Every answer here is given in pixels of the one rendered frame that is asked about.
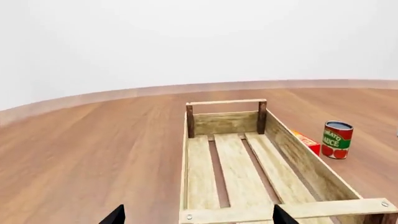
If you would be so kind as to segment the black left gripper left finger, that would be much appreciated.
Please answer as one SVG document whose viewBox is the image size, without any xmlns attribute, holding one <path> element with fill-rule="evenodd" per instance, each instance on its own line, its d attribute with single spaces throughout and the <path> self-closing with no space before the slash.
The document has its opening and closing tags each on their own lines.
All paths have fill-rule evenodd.
<svg viewBox="0 0 398 224">
<path fill-rule="evenodd" d="M 124 224 L 126 219 L 124 205 L 121 204 L 106 216 L 99 224 Z"/>
</svg>

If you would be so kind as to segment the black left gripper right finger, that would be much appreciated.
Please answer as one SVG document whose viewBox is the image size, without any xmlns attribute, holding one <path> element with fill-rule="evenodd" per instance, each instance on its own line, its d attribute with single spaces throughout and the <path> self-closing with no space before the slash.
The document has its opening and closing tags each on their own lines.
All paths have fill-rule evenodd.
<svg viewBox="0 0 398 224">
<path fill-rule="evenodd" d="M 274 224 L 299 224 L 279 205 L 274 205 L 272 220 Z"/>
</svg>

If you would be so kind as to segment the wooden slatted tray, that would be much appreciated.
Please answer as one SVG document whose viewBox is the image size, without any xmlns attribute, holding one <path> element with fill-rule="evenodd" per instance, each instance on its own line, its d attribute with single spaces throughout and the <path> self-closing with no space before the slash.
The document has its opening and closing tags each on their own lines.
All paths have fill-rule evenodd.
<svg viewBox="0 0 398 224">
<path fill-rule="evenodd" d="M 398 207 L 364 198 L 257 100 L 256 111 L 186 104 L 178 224 L 398 224 Z"/>
</svg>

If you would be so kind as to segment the red and yellow box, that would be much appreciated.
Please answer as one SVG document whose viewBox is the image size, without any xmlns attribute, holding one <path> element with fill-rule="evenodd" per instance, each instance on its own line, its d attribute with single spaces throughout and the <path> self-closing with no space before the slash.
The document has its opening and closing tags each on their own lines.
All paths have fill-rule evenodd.
<svg viewBox="0 0 398 224">
<path fill-rule="evenodd" d="M 320 143 L 317 143 L 316 141 L 304 136 L 300 132 L 296 132 L 295 130 L 292 130 L 292 132 L 302 143 L 304 143 L 309 149 L 311 149 L 317 156 L 320 156 L 320 151 L 321 151 Z"/>
</svg>

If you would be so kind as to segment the tomato sauce can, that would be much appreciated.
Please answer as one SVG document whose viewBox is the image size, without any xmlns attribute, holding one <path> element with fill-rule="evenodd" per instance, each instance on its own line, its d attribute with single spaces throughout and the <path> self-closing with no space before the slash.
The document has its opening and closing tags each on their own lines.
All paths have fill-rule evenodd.
<svg viewBox="0 0 398 224">
<path fill-rule="evenodd" d="M 346 159 L 351 145 L 353 126 L 342 121 L 327 121 L 323 130 L 321 152 L 332 159 Z"/>
</svg>

